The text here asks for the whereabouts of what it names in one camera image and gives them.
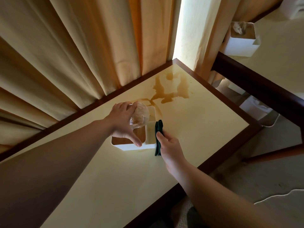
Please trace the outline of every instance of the coffee spill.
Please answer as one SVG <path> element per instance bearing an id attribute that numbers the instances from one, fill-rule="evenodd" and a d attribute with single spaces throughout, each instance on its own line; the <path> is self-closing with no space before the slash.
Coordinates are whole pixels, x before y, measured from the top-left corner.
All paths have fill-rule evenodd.
<path id="1" fill-rule="evenodd" d="M 189 85 L 188 85 L 187 77 L 184 73 L 176 73 L 174 75 L 173 73 L 168 73 L 166 75 L 166 79 L 173 80 L 173 78 L 177 78 L 178 76 L 180 78 L 180 83 L 177 86 L 177 92 L 165 94 L 165 88 L 161 84 L 160 77 L 157 76 L 155 77 L 155 85 L 153 87 L 153 89 L 156 92 L 154 96 L 151 99 L 140 98 L 140 99 L 136 99 L 136 101 L 149 101 L 150 105 L 147 106 L 154 106 L 156 112 L 162 117 L 162 112 L 160 108 L 154 103 L 154 100 L 162 99 L 161 103 L 164 104 L 173 101 L 173 98 L 176 97 L 189 98 L 189 93 L 188 93 Z"/>
<path id="2" fill-rule="evenodd" d="M 167 78 L 167 80 L 172 81 L 173 80 L 173 73 L 168 73 L 166 78 Z"/>

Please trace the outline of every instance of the dark green cloth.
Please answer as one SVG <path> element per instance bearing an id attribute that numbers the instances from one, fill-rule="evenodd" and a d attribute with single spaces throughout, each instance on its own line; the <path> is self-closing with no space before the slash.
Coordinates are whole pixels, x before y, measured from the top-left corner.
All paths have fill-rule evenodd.
<path id="1" fill-rule="evenodd" d="M 162 120 L 159 120 L 158 122 L 155 123 L 155 139 L 156 139 L 156 149 L 155 149 L 155 156 L 161 155 L 161 143 L 158 141 L 156 137 L 157 132 L 161 132 L 162 135 L 163 133 L 163 122 Z"/>

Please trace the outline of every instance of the cord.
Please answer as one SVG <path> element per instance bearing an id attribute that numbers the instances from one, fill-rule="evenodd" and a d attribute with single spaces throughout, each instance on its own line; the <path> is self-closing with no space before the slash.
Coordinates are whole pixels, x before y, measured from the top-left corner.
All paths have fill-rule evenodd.
<path id="1" fill-rule="evenodd" d="M 272 195 L 272 196 L 269 196 L 268 198 L 265 198 L 265 199 L 263 199 L 263 200 L 261 200 L 261 201 L 258 201 L 258 202 L 256 202 L 256 203 L 253 203 L 253 205 L 255 205 L 255 204 L 257 204 L 257 203 L 261 203 L 261 202 L 266 201 L 267 199 L 270 199 L 270 198 L 273 198 L 273 197 L 287 196 L 287 195 L 289 195 L 292 191 L 304 191 L 304 189 L 293 189 L 293 190 L 289 191 L 287 194 Z"/>
<path id="2" fill-rule="evenodd" d="M 262 126 L 264 126 L 264 127 L 272 127 L 272 126 L 274 126 L 274 125 L 275 125 L 275 123 L 277 122 L 277 120 L 278 120 L 279 116 L 280 116 L 280 114 L 278 114 L 277 118 L 275 119 L 275 122 L 274 122 L 274 123 L 273 123 L 271 126 L 264 126 L 264 125 L 262 125 Z"/>

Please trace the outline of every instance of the wooden table edge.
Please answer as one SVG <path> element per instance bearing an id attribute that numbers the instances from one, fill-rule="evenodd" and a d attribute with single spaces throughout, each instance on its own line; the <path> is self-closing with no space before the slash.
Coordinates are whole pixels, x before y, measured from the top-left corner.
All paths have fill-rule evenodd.
<path id="1" fill-rule="evenodd" d="M 229 108 L 231 108 L 235 113 L 242 117 L 249 125 L 232 138 L 228 143 L 226 143 L 221 149 L 204 161 L 198 169 L 206 174 L 210 174 L 215 170 L 220 164 L 227 160 L 232 154 L 236 152 L 238 148 L 245 144 L 250 138 L 257 134 L 262 126 L 251 116 L 249 116 L 245 111 L 239 108 L 236 104 L 231 102 L 222 93 L 212 87 L 208 82 L 202 79 L 194 71 L 188 68 L 184 63 L 179 61 L 177 58 L 172 61 L 173 64 L 177 64 L 194 79 L 196 79 L 200 84 L 202 84 L 207 90 L 209 90 L 213 95 L 215 95 L 219 100 L 225 103 Z M 131 227 L 149 227 L 154 221 L 159 217 L 166 214 L 169 209 L 178 203 L 186 193 L 180 184 L 176 184 L 167 193 L 161 196 L 157 201 L 145 209 L 141 214 L 129 222 L 124 228 Z"/>
<path id="2" fill-rule="evenodd" d="M 215 168 L 217 168 L 222 162 L 224 162 L 227 158 L 229 158 L 239 147 L 241 147 L 246 141 L 248 141 L 251 137 L 253 137 L 258 131 L 261 129 L 261 125 L 248 114 L 246 114 L 243 110 L 241 110 L 237 105 L 231 102 L 228 98 L 222 95 L 219 91 L 217 91 L 214 87 L 212 87 L 209 83 L 203 80 L 199 75 L 189 69 L 186 65 L 184 65 L 178 59 L 174 59 L 173 61 L 168 61 L 164 65 L 152 70 L 144 76 L 130 82 L 124 87 L 110 93 L 103 98 L 96 100 L 91 105 L 77 111 L 76 113 L 68 116 L 67 118 L 61 120 L 57 124 L 46 128 L 40 133 L 34 135 L 33 137 L 17 144 L 10 150 L 0 154 L 0 161 L 12 156 L 13 154 L 19 152 L 20 150 L 26 148 L 27 146 L 33 144 L 34 142 L 42 139 L 43 137 L 51 134 L 52 132 L 60 129 L 61 127 L 67 125 L 68 123 L 74 121 L 75 119 L 85 115 L 91 110 L 101 106 L 107 101 L 115 98 L 116 96 L 124 93 L 125 91 L 131 89 L 137 84 L 147 80 L 148 78 L 156 75 L 162 70 L 170 67 L 173 64 L 177 64 L 184 71 L 186 71 L 189 75 L 195 78 L 200 84 L 202 84 L 208 91 L 210 91 L 213 95 L 215 95 L 219 100 L 225 103 L 229 108 L 231 108 L 235 113 L 237 113 L 240 117 L 242 117 L 248 124 L 244 130 L 242 130 L 238 135 L 236 135 L 233 139 L 231 139 L 226 145 L 224 145 L 221 149 L 219 149 L 216 153 L 214 153 L 210 158 L 208 158 L 204 163 L 202 163 L 198 168 L 209 174 Z M 168 210 L 175 203 L 177 203 L 180 199 L 185 196 L 185 192 L 179 184 L 176 184 L 173 188 L 171 188 L 167 193 L 165 193 L 162 197 L 160 197 L 156 202 L 154 202 L 150 207 L 144 210 L 140 215 L 134 218 L 130 223 L 128 223 L 125 228 L 129 227 L 146 227 L 152 224 L 160 215 L 163 214 L 164 211 Z"/>

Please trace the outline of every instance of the cream tabletop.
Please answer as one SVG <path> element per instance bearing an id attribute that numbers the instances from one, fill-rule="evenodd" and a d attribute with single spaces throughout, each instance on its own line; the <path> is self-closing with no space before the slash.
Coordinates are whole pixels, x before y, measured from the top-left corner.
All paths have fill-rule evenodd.
<path id="1" fill-rule="evenodd" d="M 19 153 L 103 119 L 115 103 L 142 99 L 176 136 L 196 167 L 248 126 L 239 115 L 174 64 Z M 42 225 L 121 228 L 177 181 L 154 149 L 122 151 L 108 138 L 68 194 Z"/>
<path id="2" fill-rule="evenodd" d="M 277 9 L 255 28 L 261 45 L 252 57 L 230 57 L 304 99 L 304 18 L 289 20 Z"/>

